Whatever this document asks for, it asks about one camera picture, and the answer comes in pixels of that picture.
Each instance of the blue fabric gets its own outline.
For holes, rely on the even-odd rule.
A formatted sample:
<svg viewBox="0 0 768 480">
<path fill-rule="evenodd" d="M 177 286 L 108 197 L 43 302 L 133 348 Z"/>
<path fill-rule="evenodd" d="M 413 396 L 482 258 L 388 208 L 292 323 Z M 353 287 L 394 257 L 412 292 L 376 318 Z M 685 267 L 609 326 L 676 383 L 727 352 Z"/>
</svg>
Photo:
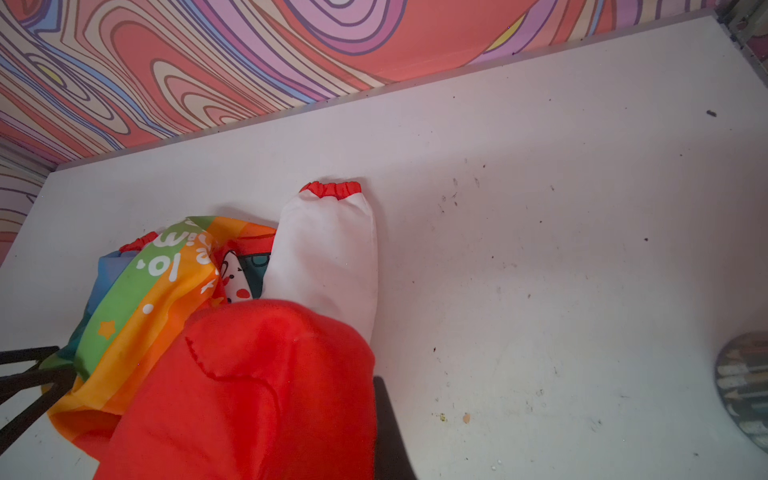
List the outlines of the blue fabric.
<svg viewBox="0 0 768 480">
<path fill-rule="evenodd" d="M 91 319 L 99 303 L 107 296 L 107 292 L 112 288 L 114 282 L 118 279 L 123 270 L 126 269 L 128 264 L 137 256 L 138 252 L 125 252 L 120 253 L 112 252 L 104 255 L 98 259 L 98 273 L 96 276 L 96 282 L 91 290 L 91 296 L 88 297 L 88 304 L 85 306 L 83 312 L 83 318 L 78 323 L 78 326 L 72 332 L 72 336 L 69 337 L 69 342 L 64 348 L 55 353 L 60 359 L 74 361 L 74 353 L 77 352 L 80 345 L 80 338 L 83 336 L 85 326 L 88 325 L 88 320 Z"/>
</svg>

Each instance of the red elastic cuff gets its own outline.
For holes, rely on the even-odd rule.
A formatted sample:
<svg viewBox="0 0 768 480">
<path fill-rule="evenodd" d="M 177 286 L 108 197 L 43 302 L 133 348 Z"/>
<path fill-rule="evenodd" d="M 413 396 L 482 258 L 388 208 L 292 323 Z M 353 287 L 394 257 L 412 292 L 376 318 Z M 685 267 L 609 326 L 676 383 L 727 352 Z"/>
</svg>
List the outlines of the red elastic cuff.
<svg viewBox="0 0 768 480">
<path fill-rule="evenodd" d="M 146 245 L 147 243 L 150 243 L 156 238 L 157 238 L 156 232 L 147 233 L 142 238 L 137 238 L 133 242 L 130 242 L 128 245 L 123 245 L 122 247 L 120 247 L 120 253 L 141 252 L 141 249 L 144 248 L 144 245 Z"/>
<path fill-rule="evenodd" d="M 321 184 L 320 182 L 312 182 L 299 190 L 299 192 L 303 192 L 304 190 L 309 190 L 319 198 L 336 197 L 337 200 L 344 200 L 350 195 L 362 193 L 362 188 L 357 182 L 344 182 L 343 184 Z"/>
</svg>

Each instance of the red plush fabric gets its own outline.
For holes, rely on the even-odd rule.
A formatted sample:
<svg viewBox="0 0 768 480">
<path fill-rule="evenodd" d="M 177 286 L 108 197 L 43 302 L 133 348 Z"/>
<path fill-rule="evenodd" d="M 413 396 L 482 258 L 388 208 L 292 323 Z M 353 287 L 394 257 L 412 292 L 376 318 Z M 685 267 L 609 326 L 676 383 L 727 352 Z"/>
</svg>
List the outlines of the red plush fabric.
<svg viewBox="0 0 768 480">
<path fill-rule="evenodd" d="M 144 235 L 142 238 L 137 238 L 136 240 L 130 242 L 128 245 L 123 245 L 120 247 L 120 253 L 125 252 L 141 252 L 141 249 L 144 248 L 144 245 L 147 243 L 150 243 L 151 241 L 154 241 L 154 239 L 157 238 L 156 232 L 150 232 Z"/>
<path fill-rule="evenodd" d="M 203 310 L 157 362 L 95 480 L 373 479 L 373 354 L 295 303 Z"/>
</svg>

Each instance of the swirly wallpaper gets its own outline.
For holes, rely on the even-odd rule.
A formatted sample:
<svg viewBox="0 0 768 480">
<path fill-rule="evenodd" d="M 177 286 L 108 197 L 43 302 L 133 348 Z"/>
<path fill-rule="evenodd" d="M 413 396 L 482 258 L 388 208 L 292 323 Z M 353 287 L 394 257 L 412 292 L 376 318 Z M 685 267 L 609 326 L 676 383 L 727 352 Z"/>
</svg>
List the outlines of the swirly wallpaper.
<svg viewBox="0 0 768 480">
<path fill-rule="evenodd" d="M 40 182 L 0 165 L 0 264 L 38 197 Z"/>
<path fill-rule="evenodd" d="M 3 0 L 0 135 L 55 163 L 714 0 Z"/>
</svg>

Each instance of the green stripe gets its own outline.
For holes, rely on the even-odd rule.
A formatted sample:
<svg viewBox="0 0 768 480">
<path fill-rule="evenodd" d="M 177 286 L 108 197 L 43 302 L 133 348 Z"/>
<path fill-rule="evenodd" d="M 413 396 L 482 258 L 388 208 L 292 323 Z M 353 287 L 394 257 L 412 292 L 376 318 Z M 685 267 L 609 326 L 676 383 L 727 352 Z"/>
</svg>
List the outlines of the green stripe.
<svg viewBox="0 0 768 480">
<path fill-rule="evenodd" d="M 192 220 L 194 223 L 196 223 L 203 230 L 208 230 L 208 227 L 210 227 L 210 225 L 218 217 L 187 217 L 187 218 Z"/>
<path fill-rule="evenodd" d="M 152 287 L 155 286 L 160 278 L 170 275 L 170 271 L 173 268 L 174 255 L 180 252 L 187 242 L 186 235 L 184 234 L 199 234 L 203 232 L 203 229 L 191 226 L 188 223 L 176 223 L 165 230 L 153 243 L 149 243 L 126 267 L 96 308 L 91 321 L 85 327 L 78 351 L 74 355 L 74 367 L 83 380 L 88 380 L 88 377 L 96 370 L 101 357 L 104 356 L 104 353 L 114 339 L 118 337 L 118 334 L 134 312 L 138 308 L 143 307 L 142 301 L 149 291 L 152 290 Z M 184 239 L 173 246 L 158 247 L 155 243 L 167 242 L 168 237 L 174 233 L 176 240 L 179 240 L 180 235 Z M 152 276 L 149 272 L 150 262 L 160 256 L 168 258 L 168 268 L 162 274 Z M 140 262 L 143 263 L 142 268 L 138 268 Z M 105 339 L 104 336 L 98 334 L 98 331 L 103 322 L 111 321 L 114 321 L 115 333 L 109 339 Z"/>
</svg>

